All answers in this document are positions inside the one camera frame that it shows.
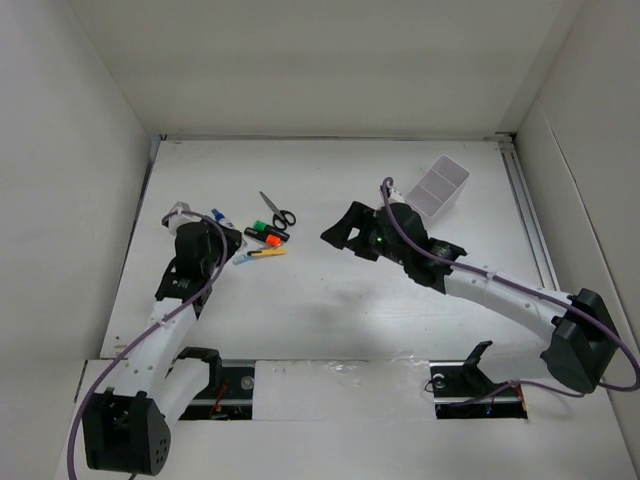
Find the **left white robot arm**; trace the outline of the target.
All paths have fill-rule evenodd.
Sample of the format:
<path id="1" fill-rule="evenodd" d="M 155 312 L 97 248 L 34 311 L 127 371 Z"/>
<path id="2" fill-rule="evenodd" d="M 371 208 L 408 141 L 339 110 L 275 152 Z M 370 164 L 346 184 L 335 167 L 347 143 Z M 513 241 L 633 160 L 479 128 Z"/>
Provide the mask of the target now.
<path id="1" fill-rule="evenodd" d="M 189 403 L 220 390 L 219 352 L 183 342 L 241 245 L 240 231 L 206 216 L 176 228 L 174 256 L 146 329 L 99 376 L 74 422 L 90 469 L 157 475 L 168 458 L 172 427 Z"/>

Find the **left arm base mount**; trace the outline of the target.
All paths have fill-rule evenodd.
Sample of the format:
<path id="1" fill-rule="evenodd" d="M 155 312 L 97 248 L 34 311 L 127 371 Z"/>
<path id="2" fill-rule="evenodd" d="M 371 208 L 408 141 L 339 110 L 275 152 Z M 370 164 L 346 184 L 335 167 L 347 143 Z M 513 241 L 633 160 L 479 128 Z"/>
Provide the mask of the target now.
<path id="1" fill-rule="evenodd" d="M 255 361 L 223 360 L 218 350 L 202 347 L 185 347 L 178 359 L 197 359 L 209 369 L 209 383 L 189 403 L 181 420 L 252 419 Z"/>

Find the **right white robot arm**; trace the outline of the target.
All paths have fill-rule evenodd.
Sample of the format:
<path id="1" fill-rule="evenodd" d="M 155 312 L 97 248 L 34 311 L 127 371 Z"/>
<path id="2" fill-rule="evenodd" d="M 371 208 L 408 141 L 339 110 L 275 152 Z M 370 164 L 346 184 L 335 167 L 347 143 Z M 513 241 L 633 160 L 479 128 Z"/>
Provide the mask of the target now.
<path id="1" fill-rule="evenodd" d="M 593 392 L 618 345 L 602 331 L 617 330 L 602 297 L 586 288 L 572 295 L 516 288 L 455 267 L 466 251 L 430 237 L 417 212 L 393 203 L 377 210 L 353 202 L 346 214 L 321 234 L 336 249 L 375 261 L 384 257 L 403 267 L 415 283 L 481 305 L 525 327 L 542 340 L 540 358 L 551 377 L 576 392 Z"/>

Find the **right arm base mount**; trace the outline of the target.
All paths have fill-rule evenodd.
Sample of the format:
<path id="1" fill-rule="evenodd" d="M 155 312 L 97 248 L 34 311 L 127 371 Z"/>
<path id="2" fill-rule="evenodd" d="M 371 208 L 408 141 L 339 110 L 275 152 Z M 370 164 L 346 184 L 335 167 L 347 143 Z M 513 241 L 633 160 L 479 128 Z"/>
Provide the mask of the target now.
<path id="1" fill-rule="evenodd" d="M 521 389 L 495 383 L 479 368 L 491 345 L 492 341 L 480 342 L 462 360 L 429 362 L 424 391 L 433 395 L 438 420 L 528 418 Z"/>

